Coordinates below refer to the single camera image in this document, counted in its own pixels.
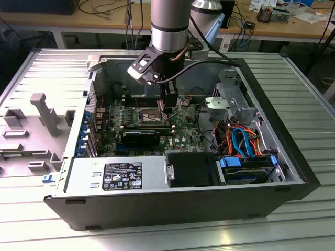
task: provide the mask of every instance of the blue cable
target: blue cable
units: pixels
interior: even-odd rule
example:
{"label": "blue cable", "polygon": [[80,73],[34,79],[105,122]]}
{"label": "blue cable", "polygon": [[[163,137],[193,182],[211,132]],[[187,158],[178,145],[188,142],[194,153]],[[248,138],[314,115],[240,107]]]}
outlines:
{"label": "blue cable", "polygon": [[240,43],[239,50],[238,50],[238,51],[241,51],[241,49],[243,48],[243,44],[244,44],[245,29],[244,29],[244,25],[243,25],[241,19],[235,18],[235,20],[240,23],[240,25],[242,27],[242,32],[243,32],[242,42]]}
{"label": "blue cable", "polygon": [[245,158],[245,153],[241,149],[239,149],[239,146],[236,142],[236,135],[237,135],[238,131],[241,131],[242,134],[243,134],[244,144],[245,144],[245,148],[247,149],[247,154],[249,156],[251,156],[252,158],[255,158],[256,156],[253,153],[252,148],[249,145],[248,135],[243,128],[235,128],[232,132],[232,143],[233,143],[235,149],[242,155],[243,158]]}

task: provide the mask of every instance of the side panel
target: side panel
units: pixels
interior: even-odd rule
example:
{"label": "side panel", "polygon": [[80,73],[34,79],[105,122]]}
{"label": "side panel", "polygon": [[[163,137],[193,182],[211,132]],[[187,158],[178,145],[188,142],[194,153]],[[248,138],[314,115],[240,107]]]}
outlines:
{"label": "side panel", "polygon": [[262,87],[258,83],[254,74],[249,69],[244,59],[239,59],[239,62],[242,64],[240,71],[243,77],[248,82],[252,93],[254,94],[257,102],[263,110],[266,118],[270,122],[286,154],[288,155],[292,164],[299,173],[300,178],[308,184],[303,192],[293,198],[295,200],[301,200],[309,195],[311,192],[313,192],[315,189],[317,189],[320,186],[320,182],[310,168],[300,149],[292,139],[290,133],[288,132],[287,128],[283,124],[282,120],[278,116],[273,106],[271,105],[268,97],[266,96],[265,92],[263,91]]}
{"label": "side panel", "polygon": [[304,187],[45,197],[44,201],[72,229],[108,229],[265,217]]}

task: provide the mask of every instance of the black cable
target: black cable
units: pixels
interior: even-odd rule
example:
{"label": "black cable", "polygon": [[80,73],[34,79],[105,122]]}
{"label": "black cable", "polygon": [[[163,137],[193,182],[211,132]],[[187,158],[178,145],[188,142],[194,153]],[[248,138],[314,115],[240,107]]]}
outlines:
{"label": "black cable", "polygon": [[187,93],[190,91],[190,90],[193,90],[193,89],[198,89],[198,90],[201,90],[203,94],[205,94],[206,96],[208,96],[208,94],[204,91],[204,89],[200,88],[200,87],[191,87],[190,89],[188,89],[186,92],[185,92],[185,96],[187,96]]}
{"label": "black cable", "polygon": [[19,35],[19,33],[17,33],[2,17],[0,17],[0,20],[5,24],[5,25],[7,25],[8,26],[8,28],[9,29],[11,29],[18,37],[19,37],[19,39],[21,39],[21,41],[23,41],[27,46],[28,46],[28,48],[29,49],[32,49],[32,47],[30,46],[30,44],[28,44],[20,35]]}
{"label": "black cable", "polygon": [[220,152],[220,149],[219,149],[216,145],[214,145],[214,143],[212,143],[211,140],[209,140],[208,138],[206,138],[206,137],[204,136],[204,133],[207,132],[207,131],[201,132],[201,130],[200,130],[200,126],[199,126],[199,116],[200,116],[200,113],[201,113],[201,107],[202,107],[204,104],[205,104],[205,101],[203,101],[202,104],[201,104],[200,107],[199,107],[198,116],[197,116],[197,118],[196,118],[197,128],[198,128],[198,130],[199,130],[201,136],[203,137],[203,139],[206,140],[209,144],[211,144],[211,146],[212,146],[217,152],[221,153],[221,152]]}
{"label": "black cable", "polygon": [[100,8],[100,7],[103,7],[103,6],[113,5],[113,4],[116,3],[117,0],[114,0],[114,2],[112,2],[110,4],[100,4],[100,5],[96,6],[96,7],[93,6],[93,0],[91,0],[91,1],[92,1],[92,8],[93,8],[94,15],[96,15],[97,17],[102,17],[102,18],[105,18],[107,20],[110,20],[110,18],[108,16],[107,17],[100,16],[99,13],[98,13],[99,11],[97,9]]}
{"label": "black cable", "polygon": [[81,12],[88,13],[88,14],[95,14],[95,13],[101,14],[101,13],[112,12],[113,10],[116,10],[116,9],[123,8],[123,7],[126,7],[126,6],[127,6],[126,4],[125,4],[125,5],[121,5],[121,6],[119,6],[119,7],[115,7],[115,8],[113,8],[113,9],[109,9],[109,10],[105,10],[105,11],[103,11],[103,12],[87,12],[87,11],[83,10],[83,9],[81,8],[81,6],[82,6],[84,3],[88,2],[88,1],[89,1],[89,0],[85,0],[85,1],[83,1],[81,4],[78,5],[78,9],[79,9]]}
{"label": "black cable", "polygon": [[[241,10],[240,10],[240,8],[237,6],[237,4],[235,4],[235,7],[237,8],[237,11],[238,11],[238,12],[234,12],[234,11],[233,11],[233,13],[236,13],[236,14],[240,15],[240,18],[239,18],[239,19],[241,20],[242,25],[244,25],[245,22],[246,22],[246,19],[245,19],[245,17],[241,14]],[[235,40],[234,44],[230,47],[229,51],[231,51],[234,47],[235,47],[235,51],[236,51],[236,48],[237,48],[236,44],[237,44],[237,41],[239,40],[240,35],[241,35],[242,32],[243,32],[243,28],[242,28],[242,26],[241,26],[240,29],[241,29],[241,30],[240,30],[240,33],[239,33],[239,35],[237,36],[237,39]]]}
{"label": "black cable", "polygon": [[[249,40],[249,42],[246,43],[245,45],[243,45],[241,48],[244,48],[244,47],[247,47],[247,46],[248,46],[248,48],[249,48],[249,45],[250,45],[250,43],[251,43],[251,36],[253,35],[253,29],[249,28],[249,30],[250,30],[250,35],[247,37],[247,39],[245,39],[244,43],[245,43],[246,41],[248,41],[248,40]],[[236,51],[236,48],[237,48],[237,47],[240,47],[241,43],[242,43],[242,41],[240,41],[239,44],[236,44],[236,45],[235,45],[235,49],[234,49],[235,51]]]}
{"label": "black cable", "polygon": [[[243,18],[242,18],[243,16],[241,15],[240,16],[240,20],[241,20],[241,22],[243,23]],[[236,38],[236,40],[235,40],[235,42],[234,42],[234,44],[230,47],[230,49],[228,50],[228,51],[231,51],[234,47],[235,47],[235,49],[236,49],[236,43],[237,43],[237,41],[239,40],[239,38],[240,38],[240,35],[242,34],[242,32],[243,32],[243,29],[242,29],[242,27],[240,28],[241,30],[240,30],[240,33],[239,33],[239,35],[237,36],[237,38]]]}
{"label": "black cable", "polygon": [[130,16],[130,28],[131,28],[131,42],[132,42],[132,49],[135,49],[135,44],[134,44],[134,29],[132,25],[132,12],[131,12],[131,4],[130,0],[127,0],[129,2],[129,16]]}
{"label": "black cable", "polygon": [[141,7],[141,28],[138,31],[136,39],[135,39],[135,48],[137,46],[138,38],[139,38],[139,36],[140,36],[140,34],[141,34],[142,30],[143,30],[143,23],[144,23],[144,21],[143,21],[143,1],[142,0],[140,0],[140,7]]}
{"label": "black cable", "polygon": [[321,41],[323,40],[323,37],[324,37],[325,34],[326,34],[326,31],[327,31],[327,29],[328,29],[328,26],[329,26],[331,17],[333,16],[334,8],[335,8],[335,2],[334,2],[333,7],[332,7],[332,9],[331,9],[330,16],[329,16],[329,20],[328,20],[328,23],[327,23],[327,25],[326,25],[326,28],[325,28],[325,30],[323,31],[322,37],[320,38],[320,41],[318,42],[318,45],[317,45],[316,48],[315,48],[315,52],[316,52],[316,50],[319,48],[319,45],[321,44]]}
{"label": "black cable", "polygon": [[232,60],[231,58],[223,55],[221,52],[219,52],[218,50],[216,50],[205,38],[205,36],[202,34],[201,30],[199,29],[199,27],[197,26],[197,24],[195,23],[194,19],[192,16],[189,17],[191,22],[193,23],[194,28],[197,30],[197,32],[199,33],[199,35],[201,36],[201,38],[203,39],[203,41],[208,45],[208,47],[214,51],[216,54],[218,54],[219,56],[221,56],[222,58],[228,60],[228,62],[230,62],[231,66],[235,66],[235,67],[241,67],[241,64],[235,62],[234,60]]}
{"label": "black cable", "polygon": [[320,51],[319,51],[319,52],[317,52],[317,51],[318,51],[318,48],[319,48],[319,46],[320,46],[320,44],[321,44],[321,42],[322,42],[322,40],[323,40],[323,38],[324,38],[324,36],[325,36],[325,34],[326,34],[326,31],[327,31],[327,29],[328,29],[328,26],[329,26],[331,17],[332,17],[333,12],[334,12],[334,8],[335,8],[335,2],[334,2],[333,7],[332,7],[332,9],[331,9],[330,16],[329,16],[329,20],[328,20],[328,22],[327,22],[327,25],[326,25],[326,27],[325,27],[325,30],[323,31],[322,37],[320,38],[320,41],[318,42],[318,44],[317,44],[317,46],[316,46],[314,52],[311,54],[311,57],[310,57],[309,60],[308,60],[308,63],[307,63],[307,65],[306,65],[305,72],[304,72],[305,75],[307,75],[308,72],[310,71],[310,69],[313,67],[313,65],[314,65],[314,63],[315,63],[315,61],[316,61],[316,55],[318,55],[319,52],[320,52]]}
{"label": "black cable", "polygon": [[177,77],[179,77],[180,75],[182,75],[183,73],[187,72],[189,69],[191,69],[193,66],[196,66],[197,64],[203,64],[203,63],[216,63],[216,64],[223,64],[223,65],[229,65],[229,66],[236,66],[238,63],[236,62],[231,62],[231,61],[222,61],[222,60],[218,60],[218,59],[205,59],[205,60],[199,60],[199,61],[195,61],[194,63],[190,64],[189,66],[183,68],[180,72],[178,72],[176,75],[162,80],[162,81],[154,81],[155,84],[165,84],[168,83],[172,80],[175,80]]}
{"label": "black cable", "polygon": [[128,26],[129,26],[129,21],[130,21],[130,14],[129,14],[129,1],[127,0],[127,5],[126,5],[127,9],[126,9],[126,17],[128,18],[128,20],[126,20],[125,17],[125,23],[126,23],[126,46],[127,46],[127,50],[129,50],[129,45],[128,45],[128,39],[127,39],[127,35],[128,35]]}

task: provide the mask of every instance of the small label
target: small label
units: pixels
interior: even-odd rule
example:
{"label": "small label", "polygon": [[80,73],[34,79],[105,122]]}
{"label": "small label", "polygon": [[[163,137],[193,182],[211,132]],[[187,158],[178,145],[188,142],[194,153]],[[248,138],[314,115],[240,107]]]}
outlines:
{"label": "small label", "polygon": [[141,189],[142,163],[110,163],[105,164],[103,185],[104,191]]}
{"label": "small label", "polygon": [[91,188],[99,187],[99,183],[91,183]]}

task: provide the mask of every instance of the wooden workbench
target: wooden workbench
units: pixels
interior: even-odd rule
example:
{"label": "wooden workbench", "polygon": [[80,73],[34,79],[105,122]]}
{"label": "wooden workbench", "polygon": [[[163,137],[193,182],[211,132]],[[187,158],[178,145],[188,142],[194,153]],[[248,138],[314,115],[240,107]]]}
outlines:
{"label": "wooden workbench", "polygon": [[[110,0],[93,0],[95,6],[110,3]],[[247,20],[256,23],[253,39],[279,40],[279,41],[301,41],[317,42],[322,36],[325,28],[324,22],[309,24],[295,17],[290,17],[288,23],[271,22],[264,24],[257,22],[256,12],[247,12],[250,0],[237,1],[242,14]],[[125,0],[117,0],[110,6],[101,7],[99,10],[115,8],[126,3]],[[314,2],[313,8],[330,8],[333,2]],[[90,1],[82,5],[82,9],[92,12]],[[55,35],[59,48],[65,48],[62,32],[88,32],[88,33],[125,33],[124,16],[126,8],[120,8],[110,13],[109,19],[93,14],[87,14],[76,10],[72,16],[51,14],[28,14],[28,13],[0,13],[0,16],[17,29],[51,31]],[[132,5],[134,28],[137,30],[141,25],[140,4]],[[150,34],[150,4],[143,4],[144,26],[142,34]],[[218,37],[230,41],[240,33],[240,28],[235,21],[230,22],[228,29],[220,29]]]}

